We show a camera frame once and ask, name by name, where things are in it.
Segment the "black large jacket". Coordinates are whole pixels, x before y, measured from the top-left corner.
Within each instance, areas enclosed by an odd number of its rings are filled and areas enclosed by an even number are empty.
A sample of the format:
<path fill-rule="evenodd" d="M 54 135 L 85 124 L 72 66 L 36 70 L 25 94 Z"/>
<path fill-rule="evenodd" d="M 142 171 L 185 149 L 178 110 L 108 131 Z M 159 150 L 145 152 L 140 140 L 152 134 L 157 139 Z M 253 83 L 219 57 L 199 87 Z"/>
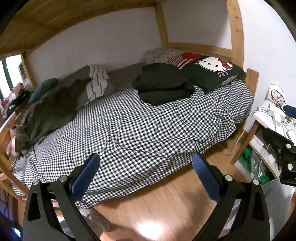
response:
<path fill-rule="evenodd" d="M 142 101 L 152 106 L 185 99 L 195 92 L 194 84 L 179 68 L 165 63 L 143 66 L 132 87 Z"/>

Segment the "white bedside table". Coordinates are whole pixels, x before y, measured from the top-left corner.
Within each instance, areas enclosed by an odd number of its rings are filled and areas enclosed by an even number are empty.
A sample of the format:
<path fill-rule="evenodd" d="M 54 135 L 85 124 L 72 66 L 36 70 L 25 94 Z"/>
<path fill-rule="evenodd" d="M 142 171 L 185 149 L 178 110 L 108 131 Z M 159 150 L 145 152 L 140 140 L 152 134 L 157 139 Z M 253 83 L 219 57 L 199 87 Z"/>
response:
<path fill-rule="evenodd" d="M 250 146 L 275 178 L 280 172 L 295 173 L 295 108 L 287 105 L 283 94 L 271 88 L 267 99 L 252 113 L 253 126 L 233 157 L 235 164 Z"/>

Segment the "green plastic bag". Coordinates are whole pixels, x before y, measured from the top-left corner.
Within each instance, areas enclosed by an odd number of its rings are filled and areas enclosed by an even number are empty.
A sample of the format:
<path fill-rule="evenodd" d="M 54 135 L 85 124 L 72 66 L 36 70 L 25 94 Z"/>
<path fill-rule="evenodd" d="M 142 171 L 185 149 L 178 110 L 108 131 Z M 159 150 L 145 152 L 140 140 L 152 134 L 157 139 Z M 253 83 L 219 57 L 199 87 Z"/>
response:
<path fill-rule="evenodd" d="M 247 147 L 240 155 L 238 162 L 246 168 L 249 176 L 252 179 L 257 179 L 261 185 L 264 185 L 274 180 L 274 175 L 267 168 L 260 156 L 251 148 Z"/>

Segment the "olive green hoodie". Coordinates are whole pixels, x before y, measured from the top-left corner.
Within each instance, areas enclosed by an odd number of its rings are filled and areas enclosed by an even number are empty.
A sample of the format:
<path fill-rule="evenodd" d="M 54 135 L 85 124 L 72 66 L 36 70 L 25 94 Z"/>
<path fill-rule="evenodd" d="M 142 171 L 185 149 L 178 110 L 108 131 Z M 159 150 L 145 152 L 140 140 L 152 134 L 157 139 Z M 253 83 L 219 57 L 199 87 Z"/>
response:
<path fill-rule="evenodd" d="M 82 106 L 80 97 L 90 81 L 90 66 L 84 66 L 58 81 L 54 88 L 31 104 L 21 120 L 22 132 L 15 137 L 15 151 L 30 149 L 48 134 L 72 121 Z"/>

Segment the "grey slipper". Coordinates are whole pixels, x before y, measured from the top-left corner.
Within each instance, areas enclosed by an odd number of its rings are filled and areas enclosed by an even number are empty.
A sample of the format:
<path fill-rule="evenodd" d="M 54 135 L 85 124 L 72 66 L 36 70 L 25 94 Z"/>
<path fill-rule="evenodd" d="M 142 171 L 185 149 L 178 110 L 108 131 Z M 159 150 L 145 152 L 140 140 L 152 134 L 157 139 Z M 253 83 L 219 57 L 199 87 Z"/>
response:
<path fill-rule="evenodd" d="M 111 230 L 110 222 L 95 209 L 81 208 L 79 211 L 88 225 L 98 236 L 101 236 L 103 232 L 109 232 Z"/>

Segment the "grey striped pillow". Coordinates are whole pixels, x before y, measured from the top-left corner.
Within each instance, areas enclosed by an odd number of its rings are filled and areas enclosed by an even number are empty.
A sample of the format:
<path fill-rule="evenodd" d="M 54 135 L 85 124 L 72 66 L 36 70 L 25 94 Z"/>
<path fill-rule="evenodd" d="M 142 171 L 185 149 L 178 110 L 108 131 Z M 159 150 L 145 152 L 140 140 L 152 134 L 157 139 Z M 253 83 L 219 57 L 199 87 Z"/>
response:
<path fill-rule="evenodd" d="M 100 64 L 86 65 L 79 71 L 79 79 L 90 78 L 85 89 L 78 98 L 80 107 L 94 101 L 95 99 L 110 95 L 115 92 L 115 87 L 107 74 L 106 69 Z"/>

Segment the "pink plush toy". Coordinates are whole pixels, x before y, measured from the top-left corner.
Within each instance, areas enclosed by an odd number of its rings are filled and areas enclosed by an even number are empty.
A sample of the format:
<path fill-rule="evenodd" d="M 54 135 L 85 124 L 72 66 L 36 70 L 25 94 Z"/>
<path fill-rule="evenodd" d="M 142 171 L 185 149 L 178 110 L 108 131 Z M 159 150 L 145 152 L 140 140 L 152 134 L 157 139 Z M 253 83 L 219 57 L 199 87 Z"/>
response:
<path fill-rule="evenodd" d="M 6 154 L 8 156 L 12 155 L 14 158 L 17 158 L 20 156 L 20 154 L 25 155 L 27 154 L 27 150 L 21 150 L 20 152 L 16 152 L 15 150 L 15 141 L 16 141 L 16 136 L 21 134 L 22 132 L 22 127 L 20 125 L 13 125 L 10 128 L 10 142 L 6 147 Z"/>

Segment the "wooden bunk bed frame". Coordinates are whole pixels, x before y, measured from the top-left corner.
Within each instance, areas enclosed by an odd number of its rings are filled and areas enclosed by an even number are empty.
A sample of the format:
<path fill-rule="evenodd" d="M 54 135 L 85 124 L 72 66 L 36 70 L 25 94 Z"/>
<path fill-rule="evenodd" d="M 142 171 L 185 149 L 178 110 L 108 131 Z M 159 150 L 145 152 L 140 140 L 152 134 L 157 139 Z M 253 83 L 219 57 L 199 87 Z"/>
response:
<path fill-rule="evenodd" d="M 102 63 L 103 46 L 110 44 L 112 50 L 118 50 L 111 61 L 121 66 L 133 62 L 141 54 L 137 44 L 149 46 L 148 39 L 156 39 L 156 29 L 145 19 L 151 18 L 148 10 L 124 10 L 84 21 L 65 30 L 55 40 L 46 44 L 46 51 L 53 52 L 56 63 L 49 73 L 65 78 L 82 64 Z"/>

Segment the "black Hello Kitty pillow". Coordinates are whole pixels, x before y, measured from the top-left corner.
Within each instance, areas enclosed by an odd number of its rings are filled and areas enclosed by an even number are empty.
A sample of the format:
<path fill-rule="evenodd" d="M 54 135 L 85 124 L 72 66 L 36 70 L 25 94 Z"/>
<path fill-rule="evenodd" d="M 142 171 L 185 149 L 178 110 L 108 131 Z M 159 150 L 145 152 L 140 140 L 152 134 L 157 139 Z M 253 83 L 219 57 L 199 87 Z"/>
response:
<path fill-rule="evenodd" d="M 241 67 L 228 60 L 211 56 L 187 64 L 182 68 L 182 72 L 206 93 L 234 80 L 246 79 L 246 73 Z"/>

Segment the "white floral pillow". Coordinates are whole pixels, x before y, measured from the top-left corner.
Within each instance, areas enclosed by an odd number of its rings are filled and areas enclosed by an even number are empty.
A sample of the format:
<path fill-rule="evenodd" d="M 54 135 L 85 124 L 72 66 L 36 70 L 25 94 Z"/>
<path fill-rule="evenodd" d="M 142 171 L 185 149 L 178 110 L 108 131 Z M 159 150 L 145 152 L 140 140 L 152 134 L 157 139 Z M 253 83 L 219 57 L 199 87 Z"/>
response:
<path fill-rule="evenodd" d="M 184 52 L 185 50 L 175 48 L 154 48 L 145 51 L 140 61 L 145 64 L 162 63 L 166 59 L 178 56 Z"/>

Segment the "grey checkered blanket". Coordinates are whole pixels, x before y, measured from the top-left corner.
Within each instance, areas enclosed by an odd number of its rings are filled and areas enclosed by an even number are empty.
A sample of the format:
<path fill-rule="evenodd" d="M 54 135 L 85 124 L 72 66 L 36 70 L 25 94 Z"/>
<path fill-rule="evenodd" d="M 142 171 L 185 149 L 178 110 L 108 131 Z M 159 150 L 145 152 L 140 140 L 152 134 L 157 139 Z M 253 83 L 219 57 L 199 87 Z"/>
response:
<path fill-rule="evenodd" d="M 111 83 L 116 87 L 123 87 L 130 84 L 135 78 L 142 74 L 145 63 L 137 63 L 124 68 L 115 69 L 107 72 Z"/>

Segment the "red striped pillow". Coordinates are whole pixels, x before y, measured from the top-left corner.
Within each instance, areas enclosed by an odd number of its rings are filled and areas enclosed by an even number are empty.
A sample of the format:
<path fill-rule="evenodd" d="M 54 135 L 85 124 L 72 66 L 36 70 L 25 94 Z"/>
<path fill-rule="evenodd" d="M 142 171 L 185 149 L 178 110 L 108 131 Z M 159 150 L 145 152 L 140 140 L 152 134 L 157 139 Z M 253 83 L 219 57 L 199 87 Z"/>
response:
<path fill-rule="evenodd" d="M 201 53 L 194 53 L 194 52 L 185 52 L 178 56 L 170 57 L 163 61 L 164 64 L 171 64 L 176 66 L 180 70 L 182 70 L 186 65 L 201 59 L 202 57 L 206 57 L 206 55 Z"/>

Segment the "black white checkered bedsheet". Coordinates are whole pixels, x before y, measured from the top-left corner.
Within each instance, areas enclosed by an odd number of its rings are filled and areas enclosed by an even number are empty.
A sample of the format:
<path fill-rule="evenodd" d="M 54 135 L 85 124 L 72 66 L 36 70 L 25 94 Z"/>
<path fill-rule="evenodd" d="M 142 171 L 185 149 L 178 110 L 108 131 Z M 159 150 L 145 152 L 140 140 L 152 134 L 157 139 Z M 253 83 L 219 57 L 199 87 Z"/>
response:
<path fill-rule="evenodd" d="M 254 98 L 241 80 L 160 106 L 139 99 L 130 85 L 82 107 L 73 121 L 53 131 L 25 156 L 12 173 L 26 187 L 44 183 L 84 163 L 93 153 L 100 167 L 83 198 L 91 208 L 152 185 L 191 162 L 194 153 L 230 137 L 248 117 Z"/>

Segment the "teal cushion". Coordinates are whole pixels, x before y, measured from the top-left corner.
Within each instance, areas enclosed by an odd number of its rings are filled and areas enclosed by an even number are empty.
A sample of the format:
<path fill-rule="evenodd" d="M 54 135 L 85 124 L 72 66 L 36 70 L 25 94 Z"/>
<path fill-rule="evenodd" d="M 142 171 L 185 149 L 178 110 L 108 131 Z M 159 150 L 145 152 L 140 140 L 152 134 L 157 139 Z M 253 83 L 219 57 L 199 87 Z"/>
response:
<path fill-rule="evenodd" d="M 52 88 L 56 87 L 59 79 L 57 78 L 49 78 L 42 82 L 42 84 L 36 88 L 36 90 L 32 93 L 29 98 L 28 104 L 31 105 L 38 101 L 45 93 L 50 91 Z"/>

